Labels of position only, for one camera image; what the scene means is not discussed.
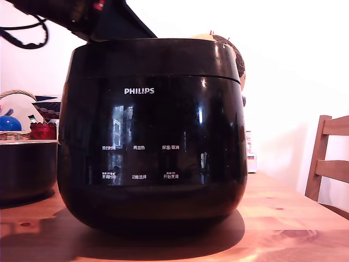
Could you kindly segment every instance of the round object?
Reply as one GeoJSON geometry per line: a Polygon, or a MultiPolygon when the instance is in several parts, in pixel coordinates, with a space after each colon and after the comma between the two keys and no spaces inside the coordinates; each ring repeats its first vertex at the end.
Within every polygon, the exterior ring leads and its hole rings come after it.
{"type": "Polygon", "coordinates": [[[228,39],[225,39],[224,37],[221,37],[220,35],[217,35],[217,34],[199,34],[192,38],[206,39],[206,40],[222,43],[226,46],[229,46],[233,50],[233,55],[234,55],[236,66],[239,72],[241,91],[242,91],[244,89],[245,80],[246,80],[245,62],[241,56],[241,53],[236,48],[236,46],[234,46],[228,39]]]}
{"type": "Polygon", "coordinates": [[[116,233],[203,231],[229,216],[247,178],[231,58],[223,44],[198,39],[76,49],[59,124],[69,211],[116,233]]]}
{"type": "Polygon", "coordinates": [[[20,121],[12,116],[1,116],[0,131],[22,131],[22,126],[20,121]]]}
{"type": "Polygon", "coordinates": [[[41,195],[56,182],[57,141],[0,141],[0,204],[41,195]]]}

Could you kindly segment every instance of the wooden chair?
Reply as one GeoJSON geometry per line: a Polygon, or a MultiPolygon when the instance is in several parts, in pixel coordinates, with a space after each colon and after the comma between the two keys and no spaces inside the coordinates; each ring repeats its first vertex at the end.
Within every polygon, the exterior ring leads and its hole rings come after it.
{"type": "MultiPolygon", "coordinates": [[[[320,116],[305,191],[305,196],[314,201],[318,201],[322,176],[349,183],[349,161],[325,160],[329,135],[349,135],[349,116],[335,119],[320,116]]],[[[334,206],[321,205],[349,219],[349,213],[334,206]]]]}

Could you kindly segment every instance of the table surface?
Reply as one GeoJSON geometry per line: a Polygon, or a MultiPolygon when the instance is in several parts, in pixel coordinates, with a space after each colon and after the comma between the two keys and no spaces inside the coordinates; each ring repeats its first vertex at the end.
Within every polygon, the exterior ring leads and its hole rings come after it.
{"type": "Polygon", "coordinates": [[[349,221],[263,174],[201,237],[132,240],[91,229],[55,194],[1,210],[0,261],[349,261],[349,221]]]}

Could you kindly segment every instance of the cooking pot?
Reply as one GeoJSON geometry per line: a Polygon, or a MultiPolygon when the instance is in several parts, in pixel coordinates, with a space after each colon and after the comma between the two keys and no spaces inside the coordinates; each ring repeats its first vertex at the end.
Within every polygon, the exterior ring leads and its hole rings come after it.
{"type": "Polygon", "coordinates": [[[58,185],[77,219],[108,232],[205,230],[236,209],[246,178],[231,48],[136,39],[74,51],[58,185]]]}
{"type": "Polygon", "coordinates": [[[41,195],[56,178],[56,140],[0,141],[1,205],[41,195]]]}

